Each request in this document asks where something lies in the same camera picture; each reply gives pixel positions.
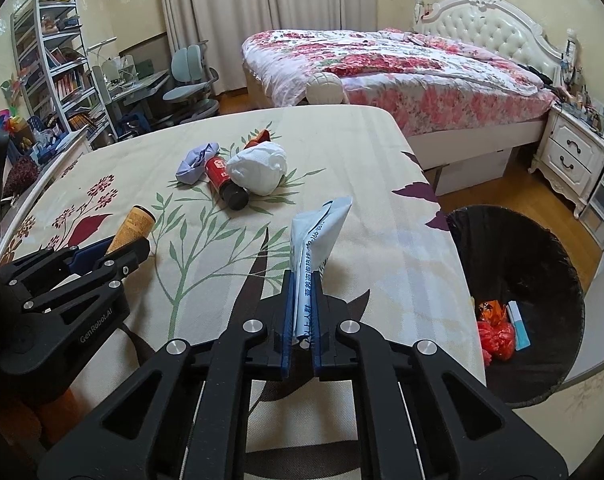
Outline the pink floral quilt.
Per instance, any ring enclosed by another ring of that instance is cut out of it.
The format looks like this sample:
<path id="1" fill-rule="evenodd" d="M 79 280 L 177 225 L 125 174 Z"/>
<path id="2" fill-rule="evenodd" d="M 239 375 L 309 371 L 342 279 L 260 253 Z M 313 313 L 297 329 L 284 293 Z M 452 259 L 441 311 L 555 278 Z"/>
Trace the pink floral quilt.
<path id="1" fill-rule="evenodd" d="M 405 136 L 529 122 L 556 102 L 527 68 L 417 32 L 267 30 L 244 40 L 242 54 L 275 107 L 306 101 L 311 78 L 329 74 L 349 103 L 386 110 Z"/>

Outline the white box under bed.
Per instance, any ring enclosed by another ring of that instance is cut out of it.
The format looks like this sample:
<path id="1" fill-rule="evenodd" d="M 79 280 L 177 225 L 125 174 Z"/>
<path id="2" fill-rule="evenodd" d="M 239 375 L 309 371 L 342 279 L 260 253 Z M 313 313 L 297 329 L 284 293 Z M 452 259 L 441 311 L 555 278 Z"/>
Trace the white box under bed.
<path id="1" fill-rule="evenodd" d="M 500 179 L 511 157 L 511 148 L 473 157 L 445 166 L 439 175 L 435 194 L 442 196 Z"/>

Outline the white paper ball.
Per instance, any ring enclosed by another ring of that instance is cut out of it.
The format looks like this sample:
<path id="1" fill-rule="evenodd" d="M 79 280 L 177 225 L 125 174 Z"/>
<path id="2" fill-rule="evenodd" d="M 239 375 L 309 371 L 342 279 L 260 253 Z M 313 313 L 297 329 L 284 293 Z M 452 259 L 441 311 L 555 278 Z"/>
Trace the white paper ball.
<path id="1" fill-rule="evenodd" d="M 226 169 L 236 184 L 254 195 L 268 196 L 288 171 L 287 154 L 275 142 L 262 142 L 230 157 Z"/>

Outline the study desk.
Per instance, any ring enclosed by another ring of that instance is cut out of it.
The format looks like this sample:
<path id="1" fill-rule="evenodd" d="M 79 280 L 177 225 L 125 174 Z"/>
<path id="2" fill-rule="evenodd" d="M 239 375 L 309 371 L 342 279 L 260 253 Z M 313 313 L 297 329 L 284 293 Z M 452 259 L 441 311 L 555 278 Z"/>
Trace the study desk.
<path id="1" fill-rule="evenodd" d="M 131 133 L 125 133 L 123 117 L 139 108 L 140 114 L 148 122 L 153 115 L 148 100 L 154 96 L 171 78 L 169 70 L 159 70 L 145 77 L 139 77 L 136 65 L 106 58 L 100 66 L 92 67 L 98 89 L 98 96 L 106 107 L 114 142 L 124 140 Z"/>

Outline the red plastic bag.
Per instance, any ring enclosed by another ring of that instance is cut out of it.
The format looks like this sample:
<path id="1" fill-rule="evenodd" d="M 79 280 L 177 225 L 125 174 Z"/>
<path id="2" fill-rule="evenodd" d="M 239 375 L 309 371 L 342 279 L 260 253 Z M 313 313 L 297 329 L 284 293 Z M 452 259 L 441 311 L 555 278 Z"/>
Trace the red plastic bag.
<path id="1" fill-rule="evenodd" d="M 515 331 L 509 322 L 492 325 L 485 321 L 477 322 L 480 335 L 480 346 L 484 366 L 488 367 L 492 361 L 509 361 L 515 352 Z"/>

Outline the grey-blue desk chair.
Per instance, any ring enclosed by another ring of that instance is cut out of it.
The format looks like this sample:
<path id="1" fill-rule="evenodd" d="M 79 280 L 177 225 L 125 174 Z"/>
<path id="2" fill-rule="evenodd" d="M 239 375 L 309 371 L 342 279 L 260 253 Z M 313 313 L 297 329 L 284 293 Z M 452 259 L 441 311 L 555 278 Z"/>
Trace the grey-blue desk chair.
<path id="1" fill-rule="evenodd" d="M 172 57 L 171 75 L 177 86 L 163 96 L 172 113 L 161 120 L 168 127 L 210 118 L 219 111 L 212 98 L 213 86 L 219 75 L 205 59 L 207 41 L 199 41 L 177 50 Z"/>

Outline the white bed with headboard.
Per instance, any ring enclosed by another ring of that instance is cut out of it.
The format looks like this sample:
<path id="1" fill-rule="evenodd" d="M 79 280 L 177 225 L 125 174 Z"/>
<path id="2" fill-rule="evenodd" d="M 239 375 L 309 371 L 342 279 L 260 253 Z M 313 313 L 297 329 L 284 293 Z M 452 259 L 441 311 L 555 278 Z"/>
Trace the white bed with headboard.
<path id="1" fill-rule="evenodd" d="M 242 61 L 256 106 L 381 108 L 431 169 L 537 142 L 577 52 L 506 0 L 416 0 L 412 29 L 267 30 Z"/>

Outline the teal toothpaste tube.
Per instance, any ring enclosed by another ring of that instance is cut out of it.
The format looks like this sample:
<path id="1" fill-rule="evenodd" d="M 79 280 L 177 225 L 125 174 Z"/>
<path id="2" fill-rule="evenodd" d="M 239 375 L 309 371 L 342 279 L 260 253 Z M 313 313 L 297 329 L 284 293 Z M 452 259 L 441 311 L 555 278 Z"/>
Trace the teal toothpaste tube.
<path id="1" fill-rule="evenodd" d="M 507 303 L 509 321 L 514 329 L 514 348 L 516 351 L 530 347 L 530 337 L 526 332 L 524 321 L 518 303 L 511 300 Z"/>

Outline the yellow-brown tube black cap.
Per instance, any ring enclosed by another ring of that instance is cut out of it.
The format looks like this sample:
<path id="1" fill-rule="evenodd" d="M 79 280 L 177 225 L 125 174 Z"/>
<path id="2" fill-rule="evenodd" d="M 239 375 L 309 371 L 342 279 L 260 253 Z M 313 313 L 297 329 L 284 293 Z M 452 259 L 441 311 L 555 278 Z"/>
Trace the yellow-brown tube black cap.
<path id="1" fill-rule="evenodd" d="M 139 238 L 147 238 L 154 225 L 155 218 L 150 211 L 139 205 L 133 206 L 116 231 L 106 254 L 109 255 Z"/>

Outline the beige curtains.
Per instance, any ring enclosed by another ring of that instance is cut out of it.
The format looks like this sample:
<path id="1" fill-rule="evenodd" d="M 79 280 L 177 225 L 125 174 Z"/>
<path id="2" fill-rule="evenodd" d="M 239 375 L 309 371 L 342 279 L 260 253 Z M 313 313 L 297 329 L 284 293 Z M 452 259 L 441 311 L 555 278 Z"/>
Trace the beige curtains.
<path id="1" fill-rule="evenodd" d="M 174 51 L 206 43 L 216 93 L 245 86 L 241 44 L 257 32 L 378 28 L 377 0 L 162 0 L 162 8 Z"/>

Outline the white nightstand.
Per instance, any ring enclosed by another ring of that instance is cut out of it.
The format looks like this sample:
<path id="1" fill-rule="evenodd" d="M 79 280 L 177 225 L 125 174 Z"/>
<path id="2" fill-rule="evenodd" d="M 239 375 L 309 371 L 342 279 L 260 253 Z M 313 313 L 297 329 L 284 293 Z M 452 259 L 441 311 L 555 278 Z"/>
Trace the white nightstand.
<path id="1" fill-rule="evenodd" d="M 574 204 L 578 219 L 604 169 L 604 139 L 586 122 L 553 104 L 528 172 L 541 172 L 553 192 Z"/>

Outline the red can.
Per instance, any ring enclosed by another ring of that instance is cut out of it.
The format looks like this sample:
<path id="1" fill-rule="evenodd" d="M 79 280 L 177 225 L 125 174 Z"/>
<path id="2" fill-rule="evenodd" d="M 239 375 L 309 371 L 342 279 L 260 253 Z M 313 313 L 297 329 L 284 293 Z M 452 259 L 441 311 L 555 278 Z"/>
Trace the red can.
<path id="1" fill-rule="evenodd" d="M 238 211 L 247 206 L 250 200 L 249 193 L 231 180 L 224 159 L 214 156 L 205 163 L 204 168 L 213 188 L 231 210 Z"/>

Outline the lavender cloth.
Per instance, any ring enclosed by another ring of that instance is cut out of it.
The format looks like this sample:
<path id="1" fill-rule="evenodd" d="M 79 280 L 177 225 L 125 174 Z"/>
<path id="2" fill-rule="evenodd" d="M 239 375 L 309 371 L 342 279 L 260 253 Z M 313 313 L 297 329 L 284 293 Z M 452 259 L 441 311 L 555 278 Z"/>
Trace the lavender cloth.
<path id="1" fill-rule="evenodd" d="M 202 144 L 190 150 L 180 162 L 175 174 L 178 183 L 184 185 L 196 184 L 205 173 L 206 163 L 216 156 L 219 144 L 216 142 Z"/>

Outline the white plastic mailer bag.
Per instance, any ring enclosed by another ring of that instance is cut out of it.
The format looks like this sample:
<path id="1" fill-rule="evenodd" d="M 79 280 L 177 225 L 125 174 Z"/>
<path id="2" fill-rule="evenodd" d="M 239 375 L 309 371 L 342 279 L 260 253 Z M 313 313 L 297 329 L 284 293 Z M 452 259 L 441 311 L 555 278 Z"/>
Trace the white plastic mailer bag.
<path id="1" fill-rule="evenodd" d="M 314 272 L 323 274 L 352 204 L 351 196 L 335 198 L 319 209 L 300 212 L 292 220 L 293 335 L 297 339 L 311 334 L 311 276 Z"/>

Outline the floral cream tablecloth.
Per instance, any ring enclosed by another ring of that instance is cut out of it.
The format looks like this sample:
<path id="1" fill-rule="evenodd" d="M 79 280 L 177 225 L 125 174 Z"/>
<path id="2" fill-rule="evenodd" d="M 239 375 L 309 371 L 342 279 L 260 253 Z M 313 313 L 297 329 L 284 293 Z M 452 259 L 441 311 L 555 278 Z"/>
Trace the floral cream tablecloth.
<path id="1" fill-rule="evenodd" d="M 212 185 L 178 183 L 188 152 L 215 142 L 236 155 L 267 130 L 287 155 L 268 196 L 230 209 Z M 279 292 L 295 217 L 329 200 L 352 206 L 323 272 L 323 290 L 387 339 L 431 339 L 474 375 L 483 372 L 468 285 L 456 245 L 413 149 L 393 117 L 367 106 L 300 106 L 219 116 L 101 148 L 63 171 L 0 253 L 86 246 L 116 232 L 134 206 L 154 217 L 148 260 L 129 278 L 132 312 L 43 412 L 57 437 L 73 410 L 88 411 L 136 370 L 133 338 L 152 349 L 171 339 L 221 335 L 256 299 Z"/>

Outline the black trash bin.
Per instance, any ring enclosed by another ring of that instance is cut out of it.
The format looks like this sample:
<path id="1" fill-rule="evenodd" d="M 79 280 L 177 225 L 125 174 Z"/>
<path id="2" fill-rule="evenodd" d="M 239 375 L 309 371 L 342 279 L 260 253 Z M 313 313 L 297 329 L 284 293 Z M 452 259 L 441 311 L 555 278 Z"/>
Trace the black trash bin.
<path id="1" fill-rule="evenodd" d="M 584 293 L 570 257 L 551 231 L 507 208 L 463 207 L 447 223 L 471 297 L 515 301 L 530 338 L 530 347 L 488 366 L 488 389 L 511 408 L 544 402 L 564 382 L 584 336 Z"/>

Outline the white bookshelf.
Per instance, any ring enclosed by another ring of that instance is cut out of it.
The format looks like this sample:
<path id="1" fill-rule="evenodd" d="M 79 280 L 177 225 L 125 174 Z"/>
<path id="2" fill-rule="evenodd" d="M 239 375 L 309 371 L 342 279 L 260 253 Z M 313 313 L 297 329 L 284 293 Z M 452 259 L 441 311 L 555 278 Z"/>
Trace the white bookshelf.
<path id="1" fill-rule="evenodd" d="M 78 0 L 25 0 L 10 16 L 14 65 L 29 118 L 60 133 L 83 131 L 93 148 L 114 139 L 85 46 Z"/>

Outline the orange paper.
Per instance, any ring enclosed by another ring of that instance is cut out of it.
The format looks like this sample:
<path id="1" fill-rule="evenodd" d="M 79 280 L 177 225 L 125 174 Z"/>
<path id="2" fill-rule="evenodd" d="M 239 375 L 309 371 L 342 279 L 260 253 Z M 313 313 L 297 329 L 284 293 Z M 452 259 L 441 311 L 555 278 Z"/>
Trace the orange paper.
<path id="1" fill-rule="evenodd" d="M 270 132 L 267 129 L 263 129 L 256 136 L 253 136 L 253 138 L 251 138 L 249 142 L 245 144 L 244 148 L 247 150 L 248 148 L 254 148 L 256 145 L 269 141 Z"/>

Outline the orange wrapper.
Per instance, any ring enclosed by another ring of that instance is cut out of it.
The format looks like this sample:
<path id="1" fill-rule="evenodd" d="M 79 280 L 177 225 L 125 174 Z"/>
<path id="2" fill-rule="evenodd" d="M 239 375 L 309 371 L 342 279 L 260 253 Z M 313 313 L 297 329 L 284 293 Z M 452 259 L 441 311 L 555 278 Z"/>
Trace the orange wrapper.
<path id="1" fill-rule="evenodd" d="M 508 321 L 508 311 L 498 300 L 483 301 L 476 307 L 476 318 L 478 322 L 497 326 Z"/>

